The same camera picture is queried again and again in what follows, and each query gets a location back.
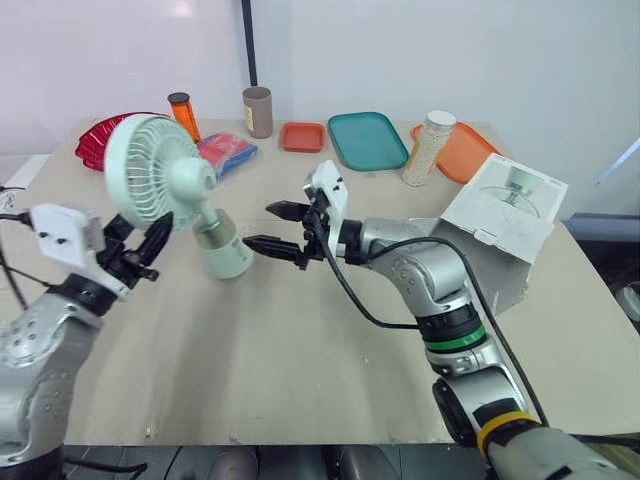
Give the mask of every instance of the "table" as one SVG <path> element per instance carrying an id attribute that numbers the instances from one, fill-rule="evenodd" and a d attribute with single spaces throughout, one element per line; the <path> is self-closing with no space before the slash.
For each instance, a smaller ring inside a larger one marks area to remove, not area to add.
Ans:
<path id="1" fill-rule="evenodd" d="M 115 213 L 103 175 L 73 154 L 88 125 L 70 132 L 21 194 L 21 206 L 72 203 L 105 221 Z M 203 134 L 246 135 L 240 121 L 199 125 Z M 413 124 L 395 125 L 410 145 Z M 475 127 L 508 152 L 489 125 Z M 303 181 L 319 161 L 336 158 L 332 146 L 310 155 L 280 151 L 277 134 L 256 143 L 260 157 L 225 178 L 213 201 L 244 235 L 300 242 L 300 225 L 264 207 L 305 201 Z M 397 171 L 341 171 L 351 192 L 350 218 L 438 216 L 460 188 L 438 171 L 423 188 L 405 186 Z M 26 229 L 12 226 L 10 237 L 5 243 L 14 266 L 49 280 L 64 277 L 60 266 L 37 253 Z M 199 263 L 191 233 L 182 232 L 172 236 L 155 267 L 158 282 L 141 282 L 105 318 L 78 376 L 68 443 L 451 441 L 431 394 L 436 376 L 419 335 L 369 324 L 326 262 L 302 272 L 257 256 L 240 278 L 214 282 Z M 380 318 L 413 320 L 386 279 L 363 269 L 344 271 Z M 30 300 L 42 291 L 21 285 Z M 5 319 L 18 313 L 7 290 L 0 305 Z M 525 301 L 498 321 L 554 426 L 595 434 L 640 430 L 640 342 L 561 224 L 531 270 Z"/>

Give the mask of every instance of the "black pole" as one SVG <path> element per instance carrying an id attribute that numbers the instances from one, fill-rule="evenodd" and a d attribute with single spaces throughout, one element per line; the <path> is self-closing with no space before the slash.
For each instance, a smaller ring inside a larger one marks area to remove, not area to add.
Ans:
<path id="1" fill-rule="evenodd" d="M 256 52 L 253 49 L 253 22 L 251 21 L 251 0 L 242 0 L 242 20 L 244 21 L 244 40 L 247 43 L 247 61 L 249 62 L 249 80 L 252 87 L 258 86 L 256 73 Z"/>

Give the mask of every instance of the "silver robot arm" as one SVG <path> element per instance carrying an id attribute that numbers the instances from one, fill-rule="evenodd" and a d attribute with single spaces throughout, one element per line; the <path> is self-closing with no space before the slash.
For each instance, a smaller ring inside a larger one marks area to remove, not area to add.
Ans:
<path id="1" fill-rule="evenodd" d="M 453 249 L 425 241 L 401 246 L 398 242 L 425 236 L 410 222 L 346 220 L 347 191 L 331 161 L 310 175 L 304 190 L 310 205 L 282 201 L 267 207 L 284 220 L 302 222 L 307 241 L 303 250 L 266 235 L 246 238 L 245 243 L 257 253 L 290 260 L 303 270 L 310 260 L 324 258 L 337 269 L 333 257 L 343 257 L 347 264 L 388 278 L 415 317 L 427 361 L 440 376 L 433 393 L 456 443 L 479 448 L 502 480 L 633 478 L 528 413 L 473 304 L 473 286 Z"/>
<path id="2" fill-rule="evenodd" d="M 101 327 L 99 316 L 54 293 L 11 323 L 0 341 L 0 467 L 62 445 L 76 375 Z"/>
<path id="3" fill-rule="evenodd" d="M 133 227 L 119 216 L 104 231 L 79 209 L 47 205 L 30 216 L 43 253 L 78 273 L 0 332 L 0 478 L 57 480 L 76 376 L 101 317 L 141 278 L 158 278 L 147 267 L 166 244 L 173 216 L 151 225 L 136 250 L 126 249 Z"/>

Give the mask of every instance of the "orange tray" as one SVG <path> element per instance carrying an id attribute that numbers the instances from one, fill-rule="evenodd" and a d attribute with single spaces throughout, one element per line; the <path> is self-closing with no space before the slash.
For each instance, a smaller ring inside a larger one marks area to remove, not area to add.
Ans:
<path id="1" fill-rule="evenodd" d="M 411 137 L 418 138 L 421 130 L 422 125 L 413 127 Z M 466 123 L 458 122 L 438 155 L 438 168 L 454 182 L 468 183 L 492 153 L 500 155 L 482 135 Z"/>
<path id="2" fill-rule="evenodd" d="M 324 127 L 319 123 L 288 122 L 280 132 L 280 146 L 288 152 L 317 153 L 324 148 Z"/>

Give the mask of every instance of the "cardboard tube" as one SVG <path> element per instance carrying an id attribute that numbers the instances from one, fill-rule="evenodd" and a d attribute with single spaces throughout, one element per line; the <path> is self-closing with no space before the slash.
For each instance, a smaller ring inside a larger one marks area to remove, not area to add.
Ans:
<path id="1" fill-rule="evenodd" d="M 273 133 L 271 90 L 250 87 L 242 92 L 247 130 L 253 138 L 267 138 Z"/>

